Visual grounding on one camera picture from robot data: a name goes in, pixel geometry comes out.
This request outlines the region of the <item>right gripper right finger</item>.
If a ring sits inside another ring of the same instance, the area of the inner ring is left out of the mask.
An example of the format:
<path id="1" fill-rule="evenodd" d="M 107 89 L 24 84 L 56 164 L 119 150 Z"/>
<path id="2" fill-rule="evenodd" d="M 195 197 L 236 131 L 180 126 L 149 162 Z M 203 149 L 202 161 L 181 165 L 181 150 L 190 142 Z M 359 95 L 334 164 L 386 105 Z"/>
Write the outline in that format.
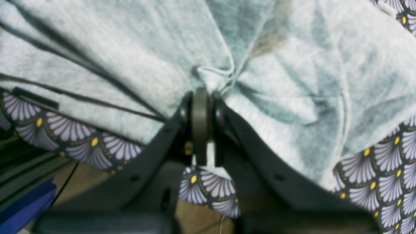
<path id="1" fill-rule="evenodd" d="M 212 98 L 216 166 L 233 179 L 237 234 L 379 234 L 372 215 L 279 158 L 218 93 Z"/>

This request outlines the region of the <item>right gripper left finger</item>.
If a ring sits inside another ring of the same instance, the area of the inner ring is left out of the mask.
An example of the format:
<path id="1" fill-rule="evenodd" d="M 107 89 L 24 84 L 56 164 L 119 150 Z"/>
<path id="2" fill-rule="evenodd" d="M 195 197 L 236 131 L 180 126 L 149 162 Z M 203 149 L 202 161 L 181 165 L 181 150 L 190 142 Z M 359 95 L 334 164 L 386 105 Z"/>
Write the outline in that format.
<path id="1" fill-rule="evenodd" d="M 182 172 L 207 165 L 210 98 L 189 92 L 143 152 L 121 172 L 43 213 L 35 234 L 179 234 Z"/>

